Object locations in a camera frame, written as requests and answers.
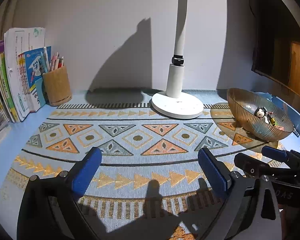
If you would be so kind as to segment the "cream yellow lighter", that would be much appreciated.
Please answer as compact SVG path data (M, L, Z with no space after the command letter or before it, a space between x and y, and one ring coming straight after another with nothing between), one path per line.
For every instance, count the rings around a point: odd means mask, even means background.
M276 121L275 121L275 119L272 116L269 115L268 119L269 119L269 122L271 123L272 126L276 125Z

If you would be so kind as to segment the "black white panda figurine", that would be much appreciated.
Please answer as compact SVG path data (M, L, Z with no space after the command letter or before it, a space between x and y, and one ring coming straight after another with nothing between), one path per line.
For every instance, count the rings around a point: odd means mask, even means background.
M257 108L254 115L259 119L263 120L266 124L270 123L268 116L271 115L271 113L266 109L266 107Z

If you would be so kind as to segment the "amber ribbed glass bowl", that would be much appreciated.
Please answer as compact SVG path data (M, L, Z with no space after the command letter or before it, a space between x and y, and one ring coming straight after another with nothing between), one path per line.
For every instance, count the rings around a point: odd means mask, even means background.
M266 98L239 88L228 89L226 96L235 119L255 137L278 141L293 132L288 115Z

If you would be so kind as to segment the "patterned blue table mat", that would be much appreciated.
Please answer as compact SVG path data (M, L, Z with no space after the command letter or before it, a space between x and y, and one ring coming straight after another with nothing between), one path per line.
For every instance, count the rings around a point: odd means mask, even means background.
M11 237L30 176L55 177L94 146L102 162L78 204L103 239L200 239L221 207L197 161L202 147L230 171L238 153L281 167L226 103L207 105L193 120L167 118L145 103L65 104L47 119L32 116L19 133L19 144L8 143L13 160L0 189L0 222Z

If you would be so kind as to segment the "white desk lamp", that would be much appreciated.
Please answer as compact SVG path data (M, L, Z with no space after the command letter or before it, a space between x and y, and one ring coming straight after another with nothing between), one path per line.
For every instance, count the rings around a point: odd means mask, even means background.
M166 90L155 93L151 99L151 105L158 113L180 120L197 118L204 109L201 100L182 91L187 10L188 0L178 0L174 52L169 66Z

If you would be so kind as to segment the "wooden pen holder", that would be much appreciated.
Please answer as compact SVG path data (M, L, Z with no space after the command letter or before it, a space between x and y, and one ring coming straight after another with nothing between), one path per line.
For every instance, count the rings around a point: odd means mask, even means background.
M60 106L72 99L66 66L44 73L43 82L50 106Z

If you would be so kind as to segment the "stack of books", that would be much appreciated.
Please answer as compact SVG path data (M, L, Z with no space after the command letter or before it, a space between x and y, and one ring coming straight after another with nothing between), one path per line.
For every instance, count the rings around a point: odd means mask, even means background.
M47 102L43 74L49 72L51 47L45 28L11 28L0 40L0 110L12 123L22 122Z

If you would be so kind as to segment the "black wall television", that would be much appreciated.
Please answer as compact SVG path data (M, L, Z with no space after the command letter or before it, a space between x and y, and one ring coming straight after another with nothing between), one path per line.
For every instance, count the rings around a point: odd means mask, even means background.
M256 19L252 71L300 96L300 27L282 0L250 0Z

